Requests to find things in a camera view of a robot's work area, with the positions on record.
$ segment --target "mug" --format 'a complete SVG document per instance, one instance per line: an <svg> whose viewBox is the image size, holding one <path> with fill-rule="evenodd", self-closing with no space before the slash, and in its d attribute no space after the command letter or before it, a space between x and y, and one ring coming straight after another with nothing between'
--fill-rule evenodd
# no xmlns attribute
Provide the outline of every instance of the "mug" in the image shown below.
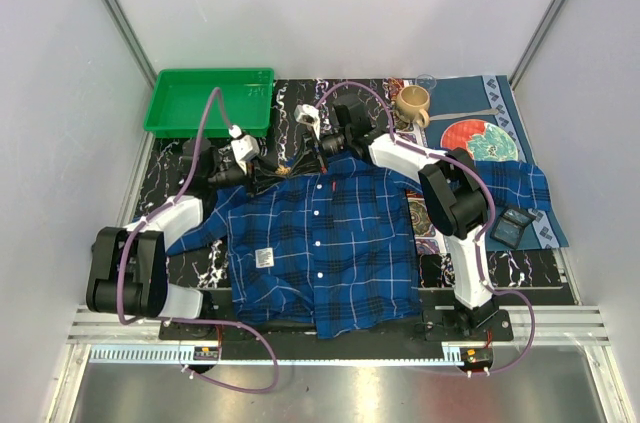
<svg viewBox="0 0 640 423"><path fill-rule="evenodd" d="M429 126L429 92L421 86L406 86L396 96L398 117L406 123L415 123L420 128Z"/></svg>

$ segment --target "metal floor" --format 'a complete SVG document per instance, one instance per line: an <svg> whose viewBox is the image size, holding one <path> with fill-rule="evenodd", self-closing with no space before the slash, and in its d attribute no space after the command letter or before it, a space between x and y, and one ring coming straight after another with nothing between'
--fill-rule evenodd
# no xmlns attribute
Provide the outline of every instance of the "metal floor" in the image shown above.
<svg viewBox="0 0 640 423"><path fill-rule="evenodd" d="M516 355L497 348L502 366ZM189 380L178 367L91 363L74 422L602 422L585 355L536 347L513 371L490 378L428 368L283 367L278 390L244 395ZM214 377L268 383L268 367L220 367Z"/></svg>

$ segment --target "green tray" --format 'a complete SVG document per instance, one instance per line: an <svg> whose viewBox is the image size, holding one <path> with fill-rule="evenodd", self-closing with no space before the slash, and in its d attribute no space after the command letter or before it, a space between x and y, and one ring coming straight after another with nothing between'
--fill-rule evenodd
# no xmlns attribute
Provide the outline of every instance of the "green tray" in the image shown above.
<svg viewBox="0 0 640 423"><path fill-rule="evenodd" d="M144 129L157 138L196 136L202 111L216 86L222 89L231 122L252 136L266 136L273 94L271 68L163 70L151 95ZM217 103L211 108L204 135L229 137Z"/></svg>

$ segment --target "white wall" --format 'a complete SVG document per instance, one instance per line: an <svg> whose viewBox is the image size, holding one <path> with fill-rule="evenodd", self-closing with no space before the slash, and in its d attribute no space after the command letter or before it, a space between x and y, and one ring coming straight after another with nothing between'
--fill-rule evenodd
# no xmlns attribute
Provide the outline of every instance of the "white wall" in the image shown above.
<svg viewBox="0 0 640 423"><path fill-rule="evenodd" d="M550 0L120 0L157 70L510 73Z"/></svg>
<svg viewBox="0 0 640 423"><path fill-rule="evenodd" d="M516 90L586 303L640 408L640 0L569 0Z"/></svg>
<svg viewBox="0 0 640 423"><path fill-rule="evenodd" d="M0 0L0 413L36 421L148 87L100 0Z"/></svg>

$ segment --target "shirt label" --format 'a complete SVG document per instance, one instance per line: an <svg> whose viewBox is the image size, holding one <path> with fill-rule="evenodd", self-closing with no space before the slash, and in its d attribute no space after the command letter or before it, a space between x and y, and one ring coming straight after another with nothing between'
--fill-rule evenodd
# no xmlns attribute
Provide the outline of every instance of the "shirt label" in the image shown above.
<svg viewBox="0 0 640 423"><path fill-rule="evenodd" d="M273 265L273 248L256 250L256 268L271 268Z"/></svg>

